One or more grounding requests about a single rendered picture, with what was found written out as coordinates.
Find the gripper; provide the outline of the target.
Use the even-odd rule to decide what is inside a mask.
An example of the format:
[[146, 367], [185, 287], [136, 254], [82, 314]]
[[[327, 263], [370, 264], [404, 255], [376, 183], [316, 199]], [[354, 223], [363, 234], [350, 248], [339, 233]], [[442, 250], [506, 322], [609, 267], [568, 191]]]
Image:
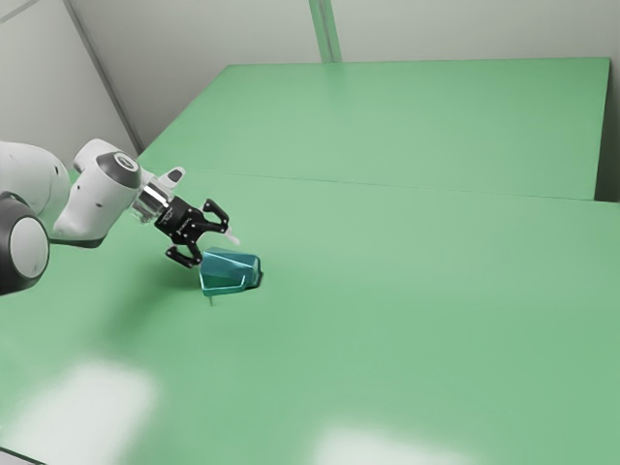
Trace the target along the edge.
[[[207, 214], [213, 214], [217, 220], [207, 219]], [[206, 199], [200, 211], [180, 197], [173, 197], [156, 219], [155, 228], [173, 242], [166, 256], [186, 268], [202, 263], [202, 251], [196, 243], [202, 233], [219, 233], [232, 244], [241, 243], [233, 233], [229, 215], [213, 199]]]

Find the teal faceted mug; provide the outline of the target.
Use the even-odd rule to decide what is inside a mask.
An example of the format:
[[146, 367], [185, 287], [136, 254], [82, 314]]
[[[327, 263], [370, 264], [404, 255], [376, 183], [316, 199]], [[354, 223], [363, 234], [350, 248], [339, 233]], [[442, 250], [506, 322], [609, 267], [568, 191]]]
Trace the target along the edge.
[[202, 293], [207, 297], [254, 290], [263, 279], [258, 256], [217, 247], [202, 252], [199, 274]]

